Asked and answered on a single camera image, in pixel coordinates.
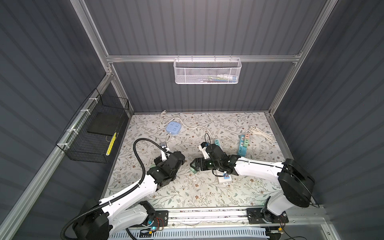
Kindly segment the yellow marker pen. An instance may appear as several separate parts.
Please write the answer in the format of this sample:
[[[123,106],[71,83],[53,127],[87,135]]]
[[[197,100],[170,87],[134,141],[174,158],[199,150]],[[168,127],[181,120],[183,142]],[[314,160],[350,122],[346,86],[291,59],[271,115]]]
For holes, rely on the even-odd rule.
[[[106,151],[106,156],[109,156],[111,154],[113,146],[114,146],[114,143],[115,143],[115,141],[117,139],[117,135],[118,135],[117,132],[115,132],[114,135],[112,136],[112,138],[110,140],[110,144],[109,144],[109,146],[107,148],[107,151]]]

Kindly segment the floral patterned table mat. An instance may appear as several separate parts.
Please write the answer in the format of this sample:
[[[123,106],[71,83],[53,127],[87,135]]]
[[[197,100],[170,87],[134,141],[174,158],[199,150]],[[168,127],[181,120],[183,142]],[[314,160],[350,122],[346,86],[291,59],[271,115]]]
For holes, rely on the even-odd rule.
[[[174,121],[182,124],[177,135],[166,132],[166,126]],[[222,150],[228,155],[236,154],[240,135],[248,133],[250,127],[261,130],[261,134],[251,134],[247,158],[265,162],[282,162],[284,156],[275,140],[268,140],[272,129],[264,113],[208,113],[178,115],[135,115],[129,123],[118,159],[103,193],[113,195],[138,181],[142,170],[138,158],[133,153],[133,143],[137,145],[138,157],[149,169],[160,150],[154,143],[167,142],[172,151],[180,151],[186,157],[178,171],[176,180],[156,193],[147,196],[151,205],[158,209],[261,206],[265,200],[275,195],[280,186],[255,177],[234,177],[224,186],[210,171],[193,174],[190,163],[200,158],[199,145],[205,140],[205,133],[211,132],[211,140],[219,139]]]

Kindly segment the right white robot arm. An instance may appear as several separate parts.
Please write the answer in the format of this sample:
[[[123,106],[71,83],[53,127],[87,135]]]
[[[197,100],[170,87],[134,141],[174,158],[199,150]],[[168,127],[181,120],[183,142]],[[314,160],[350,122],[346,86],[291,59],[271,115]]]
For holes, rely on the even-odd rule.
[[[286,159],[284,162],[263,162],[251,160],[239,155],[227,155],[220,146],[206,142],[199,146],[202,158],[196,158],[190,163],[194,172],[213,171],[232,176],[255,177],[279,184],[281,190],[268,197],[261,212],[264,219],[277,218],[296,206],[307,208],[313,204],[312,192],[314,178],[295,160]]]

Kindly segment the green plug cube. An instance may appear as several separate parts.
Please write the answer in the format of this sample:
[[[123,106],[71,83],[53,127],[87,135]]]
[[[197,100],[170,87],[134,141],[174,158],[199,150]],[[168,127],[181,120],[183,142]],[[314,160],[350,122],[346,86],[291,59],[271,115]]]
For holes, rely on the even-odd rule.
[[[190,170],[191,170],[191,172],[192,172],[193,174],[196,174],[196,173],[197,173],[195,167],[193,167],[193,166],[190,166]]]

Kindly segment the teal small power strip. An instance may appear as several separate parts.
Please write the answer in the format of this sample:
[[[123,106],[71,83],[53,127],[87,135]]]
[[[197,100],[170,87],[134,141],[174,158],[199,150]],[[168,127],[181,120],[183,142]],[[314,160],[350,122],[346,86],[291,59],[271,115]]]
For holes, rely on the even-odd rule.
[[[238,149],[238,155],[239,156],[241,156],[241,157],[246,156],[249,143],[250,143],[250,138],[246,139],[245,135],[240,135],[239,149]]]

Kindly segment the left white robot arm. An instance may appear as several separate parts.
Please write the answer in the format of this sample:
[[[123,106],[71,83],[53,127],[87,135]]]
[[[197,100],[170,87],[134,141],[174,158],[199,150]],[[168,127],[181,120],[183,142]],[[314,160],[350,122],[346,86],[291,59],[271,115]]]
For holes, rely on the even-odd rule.
[[[174,181],[185,162],[180,151],[167,152],[164,160],[155,159],[155,166],[145,171],[139,181],[107,198],[88,200],[67,226],[72,227],[78,240],[106,240],[122,229],[149,225],[155,210],[143,198]]]

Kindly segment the black foam pad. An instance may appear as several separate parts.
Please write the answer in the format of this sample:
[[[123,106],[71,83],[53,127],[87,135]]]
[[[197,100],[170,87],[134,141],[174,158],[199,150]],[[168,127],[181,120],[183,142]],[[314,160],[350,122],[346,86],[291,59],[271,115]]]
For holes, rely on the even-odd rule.
[[[121,119],[120,115],[98,113],[87,128],[90,134],[112,137]]]

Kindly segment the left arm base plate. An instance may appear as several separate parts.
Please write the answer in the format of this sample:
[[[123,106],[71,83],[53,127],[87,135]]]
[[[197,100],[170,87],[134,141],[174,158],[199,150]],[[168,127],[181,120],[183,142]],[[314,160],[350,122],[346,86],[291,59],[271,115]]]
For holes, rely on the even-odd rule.
[[[166,227],[168,225],[169,211],[155,210],[154,214],[149,214],[141,224],[131,226],[131,228],[149,228],[149,227]]]

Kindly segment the long white power strip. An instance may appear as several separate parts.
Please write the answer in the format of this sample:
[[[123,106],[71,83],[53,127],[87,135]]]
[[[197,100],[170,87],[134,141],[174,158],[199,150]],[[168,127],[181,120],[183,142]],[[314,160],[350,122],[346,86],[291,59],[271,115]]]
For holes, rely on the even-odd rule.
[[[219,176],[218,182],[219,182],[219,184],[222,184],[224,186],[228,185],[233,180],[231,175],[225,174],[224,172],[219,172],[219,171],[215,170],[214,174]]]

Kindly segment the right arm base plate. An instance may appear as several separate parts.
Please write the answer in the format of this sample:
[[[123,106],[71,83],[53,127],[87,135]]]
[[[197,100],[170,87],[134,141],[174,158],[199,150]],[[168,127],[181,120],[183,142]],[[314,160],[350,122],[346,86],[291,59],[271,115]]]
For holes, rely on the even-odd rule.
[[[246,213],[250,224],[287,224],[289,222],[286,212],[277,216],[264,208],[247,208]]]

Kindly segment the round blue power hub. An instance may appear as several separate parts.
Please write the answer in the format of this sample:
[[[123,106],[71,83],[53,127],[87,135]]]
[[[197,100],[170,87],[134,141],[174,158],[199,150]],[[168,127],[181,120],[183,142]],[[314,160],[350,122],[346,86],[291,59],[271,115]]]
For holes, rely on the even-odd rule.
[[[166,126],[166,132],[171,135],[177,135],[182,129],[182,124],[178,122],[171,121]]]

